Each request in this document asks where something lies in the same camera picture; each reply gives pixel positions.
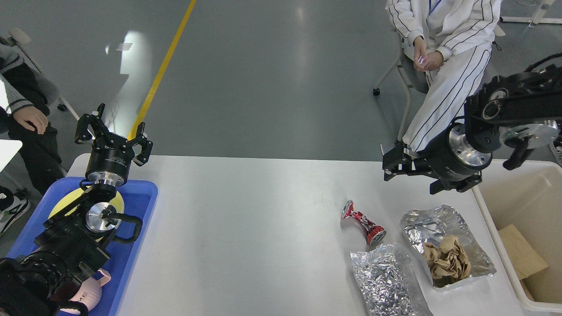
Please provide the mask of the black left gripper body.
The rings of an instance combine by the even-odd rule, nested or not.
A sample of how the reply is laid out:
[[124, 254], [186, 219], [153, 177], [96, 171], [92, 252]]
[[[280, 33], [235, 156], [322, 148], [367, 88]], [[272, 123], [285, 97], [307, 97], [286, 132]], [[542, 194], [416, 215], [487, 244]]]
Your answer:
[[92, 183], [107, 182], [115, 187], [122, 186], [128, 182], [133, 158], [132, 148], [113, 149], [93, 143], [86, 179]]

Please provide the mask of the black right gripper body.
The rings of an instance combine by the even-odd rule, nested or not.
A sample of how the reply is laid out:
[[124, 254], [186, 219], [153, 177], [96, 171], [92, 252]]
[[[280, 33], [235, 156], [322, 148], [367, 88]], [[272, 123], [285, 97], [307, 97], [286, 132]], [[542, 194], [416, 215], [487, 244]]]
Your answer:
[[419, 152], [415, 168], [428, 169], [442, 180], [461, 181], [488, 167], [492, 156], [477, 151], [469, 143], [465, 124], [454, 123]]

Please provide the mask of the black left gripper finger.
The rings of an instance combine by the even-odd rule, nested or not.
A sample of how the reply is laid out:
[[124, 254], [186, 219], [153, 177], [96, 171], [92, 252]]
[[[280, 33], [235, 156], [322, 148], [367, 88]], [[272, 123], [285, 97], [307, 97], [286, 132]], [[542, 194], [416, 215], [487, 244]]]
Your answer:
[[[144, 133], [144, 128], [146, 124], [144, 122], [139, 123], [137, 127], [137, 131], [135, 136], [132, 140], [128, 140], [125, 142], [125, 151], [126, 153], [132, 153], [132, 161], [137, 166], [143, 166], [149, 160], [149, 156], [152, 152], [153, 142], [148, 139], [148, 136]], [[132, 149], [134, 146], [140, 145], [141, 151], [139, 154], [135, 154], [134, 150]]]
[[92, 143], [97, 150], [110, 150], [110, 131], [102, 120], [106, 104], [100, 104], [92, 114], [83, 114], [76, 128], [75, 143]]

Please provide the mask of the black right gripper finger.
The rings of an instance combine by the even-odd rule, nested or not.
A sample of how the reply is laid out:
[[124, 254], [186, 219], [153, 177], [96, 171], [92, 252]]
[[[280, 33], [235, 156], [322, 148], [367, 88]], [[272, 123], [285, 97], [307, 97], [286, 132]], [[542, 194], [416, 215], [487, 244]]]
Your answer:
[[420, 153], [409, 149], [402, 141], [395, 144], [382, 144], [381, 152], [384, 181], [390, 181], [398, 175], [427, 176], [429, 174], [429, 168], [420, 159]]
[[436, 175], [429, 175], [429, 177], [436, 179], [436, 181], [431, 183], [429, 187], [429, 192], [431, 195], [437, 194], [444, 190], [456, 190], [460, 193], [466, 192], [482, 182], [481, 173], [468, 176], [468, 178], [460, 181], [449, 181]]

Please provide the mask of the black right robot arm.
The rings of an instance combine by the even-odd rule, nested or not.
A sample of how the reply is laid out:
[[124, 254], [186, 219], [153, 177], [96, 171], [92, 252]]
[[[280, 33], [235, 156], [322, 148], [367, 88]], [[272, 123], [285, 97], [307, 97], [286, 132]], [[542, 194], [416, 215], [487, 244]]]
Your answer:
[[415, 152], [403, 142], [382, 145], [384, 180], [421, 175], [434, 178], [430, 194], [466, 192], [482, 182], [482, 170], [503, 145], [513, 148], [504, 168], [522, 166], [535, 148], [558, 137], [562, 69], [539, 66], [560, 56], [548, 56], [518, 74], [494, 77], [466, 98], [464, 114], [452, 119], [425, 150]]

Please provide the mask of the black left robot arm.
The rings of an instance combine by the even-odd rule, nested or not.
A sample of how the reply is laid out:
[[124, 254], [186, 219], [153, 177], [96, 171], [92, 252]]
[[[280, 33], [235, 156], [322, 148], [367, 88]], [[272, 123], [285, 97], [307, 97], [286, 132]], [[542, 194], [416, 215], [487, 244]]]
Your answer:
[[1, 259], [1, 311], [8, 316], [55, 316], [61, 309], [89, 313], [86, 304], [72, 301], [70, 290], [80, 286], [110, 259], [111, 242], [130, 244], [141, 234], [139, 217], [120, 213], [110, 201], [127, 183], [134, 162], [148, 162], [153, 143], [144, 122], [128, 140], [109, 131], [102, 120], [105, 104], [78, 120], [75, 142], [92, 140], [85, 174], [90, 186], [44, 222], [36, 236], [37, 250], [22, 260]]

